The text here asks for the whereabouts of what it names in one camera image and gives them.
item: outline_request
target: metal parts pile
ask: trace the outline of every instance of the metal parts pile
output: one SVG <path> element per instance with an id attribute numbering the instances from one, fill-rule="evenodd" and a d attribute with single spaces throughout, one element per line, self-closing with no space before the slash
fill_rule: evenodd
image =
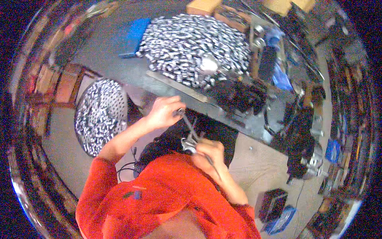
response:
<path id="1" fill-rule="evenodd" d="M 226 74 L 249 74 L 248 43 L 245 35 L 210 16 L 179 14 L 171 19 L 155 18 L 143 35 L 136 53 L 145 56 L 152 71 L 186 86 L 209 89 Z M 203 74 L 204 57 L 213 57 L 218 69 Z"/>
<path id="2" fill-rule="evenodd" d="M 96 81 L 84 92 L 77 106 L 74 129 L 90 156 L 127 127 L 126 93 L 109 79 Z"/>

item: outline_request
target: orange sweater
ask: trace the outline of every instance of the orange sweater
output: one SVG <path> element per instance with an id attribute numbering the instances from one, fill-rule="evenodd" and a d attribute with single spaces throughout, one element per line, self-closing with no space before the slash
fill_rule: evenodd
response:
<path id="1" fill-rule="evenodd" d="M 207 238 L 260 238 L 254 209 L 230 205 L 223 195 L 188 155 L 160 157 L 119 184 L 115 167 L 95 158 L 76 219 L 85 239 L 141 238 L 187 208 Z"/>

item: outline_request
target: table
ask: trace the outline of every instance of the table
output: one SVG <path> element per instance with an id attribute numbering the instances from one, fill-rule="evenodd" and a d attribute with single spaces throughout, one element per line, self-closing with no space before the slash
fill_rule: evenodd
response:
<path id="1" fill-rule="evenodd" d="M 128 94 L 137 92 L 138 87 L 157 96 L 180 95 L 188 108 L 227 124 L 239 132 L 269 145 L 272 136 L 264 130 L 263 114 L 250 115 L 245 118 L 235 115 L 234 119 L 228 119 L 226 112 L 221 108 L 202 103 L 163 82 L 147 76 L 146 72 L 149 68 L 145 58 L 121 59 L 118 57 L 118 53 L 123 47 L 121 38 L 126 35 L 130 21 L 137 18 L 173 16 L 184 12 L 186 4 L 187 2 L 183 1 L 121 2 L 120 7 L 113 14 L 97 21 L 92 30 L 92 36 L 76 52 L 72 62 L 83 64 L 105 77 L 132 86 L 131 90 L 125 87 Z M 303 80 L 307 78 L 306 74 L 301 74 L 304 71 L 305 69 L 294 69 L 292 73 L 296 75 L 296 78 Z M 269 105 L 268 119 L 270 127 L 274 131 L 278 131 L 281 129 L 281 125 L 277 121 L 283 119 L 285 104 L 286 102 L 292 102 L 295 96 L 287 91 L 276 92 L 275 95 L 277 100 Z M 139 106 L 141 104 L 139 102 L 140 97 L 135 93 L 133 98 L 135 98 L 135 103 Z"/>

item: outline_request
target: blue object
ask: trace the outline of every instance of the blue object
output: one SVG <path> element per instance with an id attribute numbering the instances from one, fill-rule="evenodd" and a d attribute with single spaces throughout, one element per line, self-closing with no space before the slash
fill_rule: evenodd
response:
<path id="1" fill-rule="evenodd" d="M 337 163 L 338 156 L 340 155 L 341 145 L 333 139 L 328 139 L 328 146 L 326 147 L 325 158 L 331 163 Z"/>
<path id="2" fill-rule="evenodd" d="M 265 43 L 267 46 L 276 48 L 276 51 L 280 50 L 280 47 L 278 45 L 278 42 L 280 41 L 281 37 L 285 35 L 283 31 L 281 31 L 278 27 L 274 28 L 265 28 L 267 30 L 265 34 Z"/>
<path id="3" fill-rule="evenodd" d="M 281 70 L 278 64 L 275 65 L 274 74 L 272 76 L 273 83 L 280 89 L 293 90 L 288 76 Z"/>
<path id="4" fill-rule="evenodd" d="M 135 191 L 134 192 L 134 199 L 139 200 L 142 197 L 142 191 Z"/>
<path id="5" fill-rule="evenodd" d="M 286 206 L 279 219 L 273 220 L 266 224 L 263 230 L 267 232 L 268 235 L 275 235 L 284 231 L 295 215 L 295 212 L 296 209 L 294 207 L 291 205 Z"/>
<path id="6" fill-rule="evenodd" d="M 123 47 L 121 53 L 119 53 L 119 57 L 121 58 L 132 58 L 135 57 L 135 53 L 139 49 L 139 45 L 141 43 L 143 33 L 145 32 L 147 26 L 150 24 L 150 18 L 141 18 L 131 22 L 129 32 L 125 37 L 126 41 L 122 44 L 126 44 Z"/>

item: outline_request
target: pliers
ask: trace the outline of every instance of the pliers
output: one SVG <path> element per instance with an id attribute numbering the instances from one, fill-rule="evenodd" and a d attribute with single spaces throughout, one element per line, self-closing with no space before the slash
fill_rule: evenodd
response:
<path id="1" fill-rule="evenodd" d="M 197 135 L 197 133 L 196 133 L 196 131 L 194 129 L 194 126 L 188 120 L 188 118 L 187 118 L 187 116 L 185 114 L 185 110 L 184 109 L 178 109 L 175 112 L 175 115 L 183 115 L 183 120 L 186 122 L 186 125 L 190 129 L 190 134 L 188 135 L 187 139 L 186 138 L 182 138 L 180 140 L 181 143 L 182 143 L 183 151 L 189 150 L 193 154 L 195 154 L 196 153 L 196 145 L 197 145 L 197 143 L 199 143 L 202 140 L 202 137 L 199 137 Z M 205 155 L 205 157 L 206 157 L 207 161 L 209 162 L 209 164 L 214 168 L 214 170 L 216 171 L 217 175 L 219 176 L 219 179 L 221 180 L 222 178 L 220 177 L 220 174 L 217 171 L 217 169 L 216 169 L 212 159 L 208 155 Z"/>

